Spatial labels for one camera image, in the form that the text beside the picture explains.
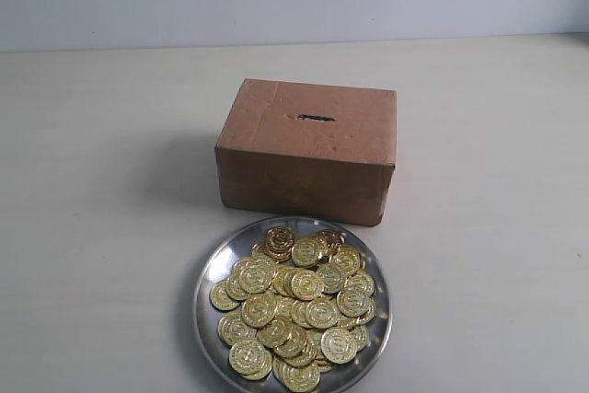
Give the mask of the gold coin lower left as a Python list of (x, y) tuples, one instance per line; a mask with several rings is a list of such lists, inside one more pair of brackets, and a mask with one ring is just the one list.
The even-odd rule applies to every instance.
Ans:
[(257, 331), (246, 324), (239, 311), (228, 312), (217, 324), (217, 334), (229, 347), (242, 339), (254, 339)]

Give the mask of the gold coin bottom centre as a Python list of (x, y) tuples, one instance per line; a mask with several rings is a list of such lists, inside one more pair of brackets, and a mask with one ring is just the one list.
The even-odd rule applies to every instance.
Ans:
[(310, 392), (318, 386), (320, 372), (315, 363), (304, 367), (285, 364), (282, 369), (282, 381), (292, 392)]

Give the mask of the gold coin front right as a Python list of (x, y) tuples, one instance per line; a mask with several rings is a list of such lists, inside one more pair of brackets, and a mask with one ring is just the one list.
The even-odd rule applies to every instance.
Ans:
[(352, 334), (341, 328), (327, 329), (320, 340), (321, 351), (334, 364), (347, 364), (357, 353), (357, 345)]

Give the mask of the gold coin far left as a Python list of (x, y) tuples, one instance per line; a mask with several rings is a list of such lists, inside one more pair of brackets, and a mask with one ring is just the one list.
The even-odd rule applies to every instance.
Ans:
[(232, 311), (240, 306), (240, 302), (231, 298), (226, 291), (226, 280), (213, 285), (209, 293), (212, 306), (219, 311)]

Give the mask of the brown cardboard slotted box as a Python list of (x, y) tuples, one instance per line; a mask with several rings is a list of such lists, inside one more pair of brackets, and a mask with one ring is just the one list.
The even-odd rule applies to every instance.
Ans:
[(396, 168), (397, 93), (247, 78), (214, 151), (227, 207), (375, 226)]

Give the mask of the round steel plate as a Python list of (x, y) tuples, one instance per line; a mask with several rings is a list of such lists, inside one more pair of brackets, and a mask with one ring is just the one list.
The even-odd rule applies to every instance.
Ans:
[(256, 240), (274, 226), (292, 228), (298, 236), (308, 235), (321, 229), (334, 229), (343, 233), (346, 242), (358, 249), (365, 262), (365, 270), (375, 280), (376, 316), (368, 324), (369, 345), (350, 363), (326, 373), (318, 385), (318, 392), (344, 392), (368, 375), (387, 346), (393, 322), (393, 308), (389, 284), (381, 263), (375, 253), (353, 232), (312, 217), (277, 216), (262, 219), (239, 228), (218, 243), (208, 260), (201, 266), (194, 283), (191, 308), (191, 322), (195, 341), (198, 343), (203, 366), (221, 379), (217, 390), (223, 392), (284, 392), (286, 388), (272, 375), (261, 381), (248, 381), (229, 365), (229, 348), (217, 334), (217, 323), (222, 312), (215, 309), (209, 299), (213, 285), (227, 277), (237, 260), (246, 257)]

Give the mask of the gold coin top centre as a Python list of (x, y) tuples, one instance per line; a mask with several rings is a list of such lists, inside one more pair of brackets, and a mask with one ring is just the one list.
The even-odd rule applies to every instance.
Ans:
[(302, 237), (294, 243), (291, 249), (291, 259), (298, 267), (313, 267), (322, 258), (323, 248), (325, 248), (323, 238), (316, 235)]

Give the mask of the gold coin bottom left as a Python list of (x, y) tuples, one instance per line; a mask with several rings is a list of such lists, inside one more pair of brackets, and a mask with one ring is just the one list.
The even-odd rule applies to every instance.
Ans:
[(230, 366), (247, 380), (258, 381), (272, 369), (271, 353), (255, 339), (237, 341), (229, 351)]

